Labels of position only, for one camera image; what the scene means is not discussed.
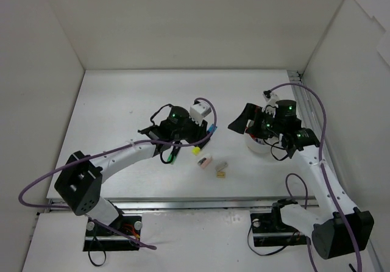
small block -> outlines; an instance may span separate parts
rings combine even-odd
[[[219,164],[215,167],[215,170],[216,170],[216,172],[218,172],[218,171],[221,171],[221,170],[223,170],[223,169],[225,169],[225,168],[227,168],[227,167],[228,167],[227,162],[226,162],[226,161],[223,161],[223,162],[219,163]]]
[[[220,179],[224,179],[226,177],[226,172],[225,171],[218,171],[217,177],[219,177]]]
[[[207,158],[206,160],[203,161],[203,163],[200,165],[200,168],[204,169],[209,163],[212,161],[211,158]]]
[[[206,157],[203,157],[202,159],[200,159],[200,161],[198,161],[197,162],[197,164],[199,165],[199,166],[201,166],[202,165],[202,163],[204,163],[205,161],[206,161]]]
[[[193,149],[193,154],[196,156],[196,155],[198,155],[200,153],[200,148],[199,147],[195,147],[194,149]]]
[[[207,133],[210,133],[210,132],[215,132],[217,130],[218,127],[214,127],[214,124],[212,124],[208,130],[207,130]]]

yellow block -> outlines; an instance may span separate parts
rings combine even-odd
[[[219,177],[220,179],[224,179],[226,177],[226,172],[225,171],[218,171],[217,177]]]
[[[199,154],[199,152],[200,152],[200,148],[199,147],[194,147],[193,154],[196,156],[196,155]]]

tabletop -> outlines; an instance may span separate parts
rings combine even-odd
[[[312,272],[306,245],[290,246],[269,257],[254,254],[247,245],[248,210],[192,210],[143,214],[141,240],[157,250],[107,252],[106,263],[92,266],[83,252],[86,217],[69,212],[41,214],[23,272],[68,271],[289,271]],[[279,247],[254,248],[266,254]],[[318,271],[351,271],[354,254],[329,260],[313,249]],[[367,250],[361,252],[363,271],[374,271]],[[103,253],[92,252],[102,263]]]
[[[164,104],[189,109],[195,98],[204,97],[218,116],[218,128],[203,150],[213,157],[206,169],[197,165],[191,149],[184,148],[173,165],[154,157],[118,172],[103,184],[101,195],[122,201],[287,196],[285,177],[299,171],[294,158],[278,162],[270,153],[256,154],[242,135],[227,129],[247,102],[264,106],[263,91],[285,82],[289,82],[285,70],[86,71],[57,166],[78,150],[97,154],[120,146],[148,127],[150,116]],[[289,86],[276,93],[281,99],[294,99]],[[168,109],[163,110],[157,121],[167,114]],[[212,124],[212,115],[207,121]],[[220,162],[229,165],[225,178],[216,177],[215,165]],[[54,189],[57,178],[58,174],[47,197],[61,200]],[[291,179],[291,191],[304,195],[298,180]]]

screw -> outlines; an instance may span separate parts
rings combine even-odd
[[[259,219],[254,219],[254,220],[252,221],[252,224],[253,224],[253,227],[255,227],[255,228],[260,227],[260,221],[259,221]]]
[[[92,221],[87,223],[87,231],[93,231],[94,228],[95,224]]]
[[[142,222],[136,221],[136,222],[134,223],[134,229],[135,229],[136,231],[140,231],[141,228],[142,228]]]

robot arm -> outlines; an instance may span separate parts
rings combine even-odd
[[[292,226],[311,238],[316,251],[324,259],[353,252],[353,245],[335,204],[329,195],[321,170],[324,165],[331,188],[351,225],[360,250],[366,248],[374,219],[369,211],[360,212],[346,195],[326,161],[318,161],[319,140],[311,129],[303,128],[296,116],[296,102],[279,100],[275,93],[264,92],[264,108],[247,104],[242,114],[228,128],[250,134],[257,140],[276,139],[290,159],[297,160],[300,175],[318,201],[321,214],[316,215],[293,200],[279,200],[272,206],[274,225],[278,230]]]
[[[195,143],[206,138],[208,132],[204,118],[211,112],[206,102],[196,102],[191,106],[190,112],[183,107],[168,106],[171,111],[167,119],[160,125],[154,124],[138,131],[133,139],[126,141],[122,146],[139,140],[148,140],[148,138],[151,139],[150,143],[136,144],[95,159],[93,163],[86,161],[60,173],[54,187],[77,216],[86,215],[119,229],[122,225],[122,212],[100,196],[101,185],[124,168],[140,160],[160,155],[170,148],[158,141],[179,144],[180,141],[185,140],[188,143]],[[198,147],[204,147],[209,140],[206,139]],[[84,157],[86,155],[77,151],[69,157],[67,164]]]

